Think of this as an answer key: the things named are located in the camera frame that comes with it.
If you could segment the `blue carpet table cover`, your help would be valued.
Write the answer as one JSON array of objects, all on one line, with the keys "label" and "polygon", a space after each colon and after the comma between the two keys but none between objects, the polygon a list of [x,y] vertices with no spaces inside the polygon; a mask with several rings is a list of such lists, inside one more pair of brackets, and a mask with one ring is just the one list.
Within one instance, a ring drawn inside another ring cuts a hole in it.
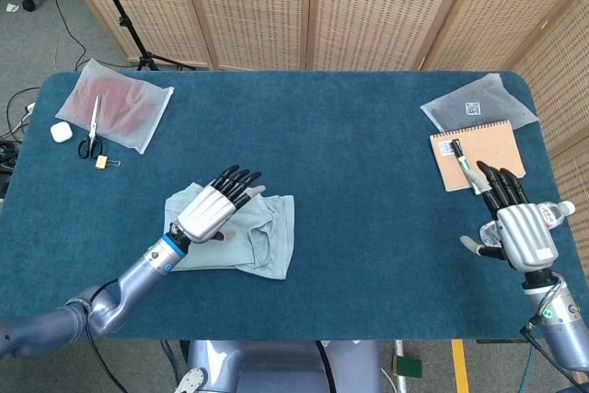
[{"label": "blue carpet table cover", "polygon": [[127,338],[514,339],[522,275],[468,252],[489,212],[448,192],[421,106],[475,72],[142,72],[173,94],[143,154],[115,168],[50,135],[78,80],[42,85],[0,213],[0,317],[37,315],[125,272],[164,232],[167,197],[238,164],[294,198],[283,281],[172,272]]}]

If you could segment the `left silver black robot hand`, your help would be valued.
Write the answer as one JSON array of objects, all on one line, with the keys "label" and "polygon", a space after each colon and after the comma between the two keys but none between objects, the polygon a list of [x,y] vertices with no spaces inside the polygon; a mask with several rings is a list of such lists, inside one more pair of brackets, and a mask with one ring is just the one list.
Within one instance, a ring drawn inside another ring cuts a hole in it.
[{"label": "left silver black robot hand", "polygon": [[239,165],[225,169],[179,213],[169,234],[196,244],[218,237],[221,227],[265,190],[263,186],[253,187],[261,176],[261,172]]}]

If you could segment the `white earbuds case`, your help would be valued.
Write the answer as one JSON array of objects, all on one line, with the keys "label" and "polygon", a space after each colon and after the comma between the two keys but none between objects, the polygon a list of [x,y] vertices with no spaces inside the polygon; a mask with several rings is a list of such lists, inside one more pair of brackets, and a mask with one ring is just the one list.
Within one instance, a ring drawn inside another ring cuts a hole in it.
[{"label": "white earbuds case", "polygon": [[73,131],[67,121],[59,121],[51,126],[50,133],[55,143],[61,144],[73,137]]}]

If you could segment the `blue-grey robot torso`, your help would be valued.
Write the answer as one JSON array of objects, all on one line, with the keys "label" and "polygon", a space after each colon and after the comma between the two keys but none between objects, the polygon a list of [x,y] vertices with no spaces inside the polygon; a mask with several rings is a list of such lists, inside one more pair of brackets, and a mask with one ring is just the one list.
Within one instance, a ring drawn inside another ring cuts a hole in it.
[{"label": "blue-grey robot torso", "polygon": [[182,341],[196,393],[383,393],[376,341]]}]

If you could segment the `white marker pen black cap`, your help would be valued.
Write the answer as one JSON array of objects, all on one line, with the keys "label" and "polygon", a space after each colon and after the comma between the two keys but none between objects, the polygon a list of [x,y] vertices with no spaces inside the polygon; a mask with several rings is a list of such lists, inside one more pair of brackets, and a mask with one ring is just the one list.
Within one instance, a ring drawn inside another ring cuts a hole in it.
[{"label": "white marker pen black cap", "polygon": [[468,163],[466,156],[463,153],[460,141],[458,139],[453,139],[451,141],[451,147],[452,147],[452,150],[453,150],[454,155],[456,157],[456,160],[461,168],[461,171],[468,182],[469,187],[473,190],[473,192],[476,195],[480,195],[479,186],[478,186],[476,180],[474,179],[472,173],[470,172],[471,168],[470,168],[470,165]]}]

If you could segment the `grey frosted bag QR label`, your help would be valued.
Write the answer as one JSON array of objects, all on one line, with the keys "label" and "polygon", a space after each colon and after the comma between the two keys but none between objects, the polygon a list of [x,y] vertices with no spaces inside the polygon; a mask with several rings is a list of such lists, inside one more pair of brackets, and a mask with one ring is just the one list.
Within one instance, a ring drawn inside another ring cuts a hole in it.
[{"label": "grey frosted bag QR label", "polygon": [[440,133],[504,120],[518,129],[538,121],[507,91],[499,74],[487,74],[421,105],[421,110]]}]

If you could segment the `white perforated bracket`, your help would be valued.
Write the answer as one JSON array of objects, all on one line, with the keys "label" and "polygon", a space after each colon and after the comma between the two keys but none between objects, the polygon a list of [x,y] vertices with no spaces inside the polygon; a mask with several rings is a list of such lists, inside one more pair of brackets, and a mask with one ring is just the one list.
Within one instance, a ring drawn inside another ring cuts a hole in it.
[{"label": "white perforated bracket", "polygon": [[196,393],[206,381],[207,374],[203,368],[192,368],[181,378],[174,393]]}]

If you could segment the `frosted bag with red cloth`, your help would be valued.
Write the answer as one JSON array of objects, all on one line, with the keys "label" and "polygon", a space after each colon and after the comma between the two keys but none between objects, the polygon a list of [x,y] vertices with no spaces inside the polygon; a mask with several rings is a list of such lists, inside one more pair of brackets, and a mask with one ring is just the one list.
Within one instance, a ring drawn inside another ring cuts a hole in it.
[{"label": "frosted bag with red cloth", "polygon": [[131,78],[92,59],[83,68],[56,117],[88,130],[99,98],[98,135],[142,155],[173,92],[173,87],[158,87]]}]

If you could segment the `kraft spiral notebook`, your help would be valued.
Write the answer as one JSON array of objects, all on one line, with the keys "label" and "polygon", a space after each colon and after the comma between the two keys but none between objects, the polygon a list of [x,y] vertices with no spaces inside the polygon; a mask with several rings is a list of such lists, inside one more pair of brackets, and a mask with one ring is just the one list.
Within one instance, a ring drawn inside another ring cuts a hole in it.
[{"label": "kraft spiral notebook", "polygon": [[434,157],[445,190],[459,191],[470,188],[456,160],[451,141],[458,139],[473,173],[484,177],[477,162],[496,169],[506,168],[519,179],[525,169],[509,121],[495,121],[464,129],[437,133],[430,136]]}]

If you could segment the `black tripod stand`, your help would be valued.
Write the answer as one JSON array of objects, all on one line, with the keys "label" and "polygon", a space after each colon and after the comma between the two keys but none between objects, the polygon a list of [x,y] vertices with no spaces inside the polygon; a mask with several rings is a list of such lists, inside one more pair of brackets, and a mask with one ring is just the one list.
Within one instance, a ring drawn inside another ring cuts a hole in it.
[{"label": "black tripod stand", "polygon": [[186,70],[191,70],[191,71],[196,71],[197,68],[195,66],[191,66],[185,63],[181,63],[172,59],[169,59],[167,57],[163,57],[157,54],[154,54],[150,51],[148,51],[145,46],[143,45],[134,25],[133,22],[131,20],[131,18],[128,16],[128,14],[126,13],[122,3],[120,0],[111,0],[112,3],[115,5],[120,17],[119,17],[119,25],[123,28],[126,28],[128,30],[128,32],[130,33],[133,42],[135,44],[135,46],[137,47],[140,56],[138,58],[138,64],[136,67],[137,71],[141,71],[144,67],[148,68],[150,71],[158,71],[159,68],[156,64],[156,61],[159,62],[165,62],[167,64],[171,64],[173,66],[176,66],[178,70],[183,71],[184,69]]}]

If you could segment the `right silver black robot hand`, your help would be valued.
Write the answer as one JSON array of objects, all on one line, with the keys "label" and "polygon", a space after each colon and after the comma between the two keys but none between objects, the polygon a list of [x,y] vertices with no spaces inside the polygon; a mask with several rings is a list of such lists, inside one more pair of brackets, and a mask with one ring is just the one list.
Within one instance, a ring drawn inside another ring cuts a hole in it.
[{"label": "right silver black robot hand", "polygon": [[499,245],[486,246],[462,236],[460,242],[470,252],[496,260],[505,260],[521,272],[539,272],[558,258],[554,240],[535,203],[531,203],[518,177],[506,168],[494,168],[477,162],[479,174],[468,176],[480,189],[499,237]]}]

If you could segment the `clear plastic water bottle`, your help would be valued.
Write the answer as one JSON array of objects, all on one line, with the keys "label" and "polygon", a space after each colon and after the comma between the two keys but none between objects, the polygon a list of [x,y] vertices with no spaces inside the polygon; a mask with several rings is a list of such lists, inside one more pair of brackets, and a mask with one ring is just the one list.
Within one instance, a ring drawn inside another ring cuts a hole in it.
[{"label": "clear plastic water bottle", "polygon": [[[542,202],[537,204],[537,208],[542,214],[545,224],[549,230],[561,225],[564,219],[576,211],[573,202]],[[498,233],[498,227],[495,221],[483,225],[479,230],[479,237],[482,244],[487,247],[499,247],[501,238]]]}]

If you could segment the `pale green T-shirt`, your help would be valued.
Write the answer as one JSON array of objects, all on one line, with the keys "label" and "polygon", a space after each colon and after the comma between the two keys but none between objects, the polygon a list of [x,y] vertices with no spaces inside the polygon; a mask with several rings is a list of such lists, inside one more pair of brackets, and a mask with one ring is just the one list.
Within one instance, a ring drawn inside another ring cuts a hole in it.
[{"label": "pale green T-shirt", "polygon": [[229,181],[220,191],[246,202],[223,225],[222,240],[190,244],[177,271],[240,270],[259,277],[283,280],[295,248],[295,199],[292,195],[254,194],[258,174]]}]

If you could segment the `woven wicker folding screen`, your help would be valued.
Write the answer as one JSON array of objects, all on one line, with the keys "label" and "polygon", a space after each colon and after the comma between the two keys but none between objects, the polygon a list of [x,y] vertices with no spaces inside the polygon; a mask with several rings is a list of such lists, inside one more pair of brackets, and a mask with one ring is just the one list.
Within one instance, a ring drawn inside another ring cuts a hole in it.
[{"label": "woven wicker folding screen", "polygon": [[[505,69],[531,86],[589,282],[589,0],[120,0],[145,48],[212,69]],[[85,0],[129,62],[111,0]]]}]

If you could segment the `green block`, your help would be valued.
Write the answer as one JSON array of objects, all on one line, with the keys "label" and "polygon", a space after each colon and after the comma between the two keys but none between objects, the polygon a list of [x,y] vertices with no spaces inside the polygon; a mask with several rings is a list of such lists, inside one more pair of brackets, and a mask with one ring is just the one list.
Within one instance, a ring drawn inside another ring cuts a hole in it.
[{"label": "green block", "polygon": [[395,373],[397,376],[422,378],[422,361],[417,358],[398,355],[395,359]]}]

